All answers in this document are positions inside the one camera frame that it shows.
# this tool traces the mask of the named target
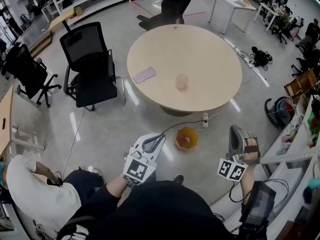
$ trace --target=black office chair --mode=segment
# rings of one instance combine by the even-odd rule
[[[273,24],[275,26],[271,29],[271,35],[276,34],[278,36],[278,39],[280,43],[282,43],[282,40],[284,40],[284,43],[287,44],[287,40],[283,36],[284,32],[288,29],[290,26],[290,23],[284,25],[284,23],[281,20],[278,20],[277,18],[274,19]]]
[[[10,74],[18,78],[25,90],[22,90],[20,85],[17,87],[18,95],[24,94],[29,99],[32,99],[40,90],[40,96],[38,97],[36,104],[41,105],[40,99],[45,97],[45,103],[48,108],[50,104],[48,101],[48,91],[53,88],[61,89],[61,85],[50,85],[53,78],[58,77],[54,74],[50,80],[45,84],[48,73],[47,67],[42,62],[41,58],[36,61],[32,58],[28,47],[23,44],[20,47],[15,45],[11,48],[6,56],[4,68]]]
[[[60,38],[69,63],[63,91],[76,101],[78,108],[95,110],[95,104],[117,97],[116,79],[122,80],[123,102],[126,103],[124,80],[116,76],[112,50],[108,50],[100,22],[72,29]],[[78,72],[69,84],[70,69]]]
[[[138,20],[141,21],[139,26],[149,31],[164,25],[185,24],[183,14],[190,2],[191,0],[163,0],[160,14],[151,18],[142,15],[137,16]]]
[[[297,71],[296,74],[292,74],[292,76],[301,76],[304,72],[308,71],[309,69],[314,69],[318,66],[320,61],[320,50],[314,49],[313,51],[306,51],[303,53],[303,58],[296,58],[299,61],[301,68],[300,70],[297,69],[295,65],[291,65],[291,68],[295,68]]]

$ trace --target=chair armrest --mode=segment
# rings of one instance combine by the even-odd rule
[[[112,50],[108,50],[108,75],[112,81],[116,81],[115,64],[112,57]]]
[[[70,74],[70,66],[68,65],[66,67],[65,76],[64,76],[64,83],[63,83],[63,91],[66,95],[69,95],[69,90],[68,90],[69,74]]]
[[[37,58],[35,62],[38,63],[39,65],[41,65],[42,59],[41,58]]]

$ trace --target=person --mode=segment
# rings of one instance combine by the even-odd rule
[[[308,25],[308,28],[305,32],[305,37],[295,45],[295,47],[300,47],[302,45],[311,45],[311,49],[313,50],[316,46],[316,43],[319,40],[320,28],[318,26],[318,20],[315,18],[313,23],[311,22]]]
[[[18,26],[18,24],[16,23],[16,21],[14,20],[14,18],[10,17],[6,19],[6,23],[9,24],[9,26],[16,32],[16,34],[18,36],[22,36],[23,35],[23,31],[21,30],[21,28]]]
[[[289,7],[285,7],[284,8],[284,14],[276,16],[274,18],[274,23],[278,24],[278,25],[282,25],[283,28],[285,28],[285,26],[288,24],[289,20],[290,20],[290,8]],[[271,14],[268,17],[268,21],[270,22],[272,19],[273,15]]]
[[[46,0],[36,0],[38,7],[40,8],[41,6],[43,6],[46,2]]]
[[[37,176],[47,177],[48,185]],[[9,164],[0,164],[0,185],[9,190],[16,206],[37,223],[58,231],[80,208],[96,188],[104,185],[97,173],[75,170],[64,180],[59,179],[42,163],[16,155]]]
[[[254,138],[246,139],[248,146],[256,146]],[[246,159],[256,159],[258,152],[244,154]],[[249,200],[253,187],[255,165],[250,165],[241,181],[242,205]],[[117,209],[117,204],[128,183],[121,176],[115,178],[92,195],[67,224],[59,231],[56,240],[76,239],[146,239],[156,235],[185,236],[197,233],[206,238],[235,239],[213,215],[205,200],[191,189],[173,181],[145,182],[134,186],[128,198]],[[266,234],[266,228],[259,234]]]

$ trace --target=beige tabletop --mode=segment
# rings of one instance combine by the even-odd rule
[[[11,109],[12,109],[12,98],[14,95],[14,86],[8,90],[6,95],[3,97],[0,103],[0,157],[3,156],[4,151],[11,143]],[[5,118],[5,127],[3,127],[3,118]]]
[[[56,17],[53,21],[51,21],[49,26],[49,31],[52,31],[58,24],[61,24],[63,21],[72,18],[75,14],[75,8],[71,8],[66,12],[62,13],[60,16]]]
[[[156,75],[141,83],[133,77],[152,67]],[[191,25],[165,25],[140,36],[130,48],[128,73],[136,87],[159,105],[182,112],[218,108],[230,101],[242,82],[233,49],[216,34]],[[188,86],[176,88],[178,74]]]

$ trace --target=cardboard box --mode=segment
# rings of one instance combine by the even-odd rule
[[[81,16],[82,14],[84,14],[84,10],[81,8],[81,6],[76,6],[74,8],[74,12],[76,16]]]

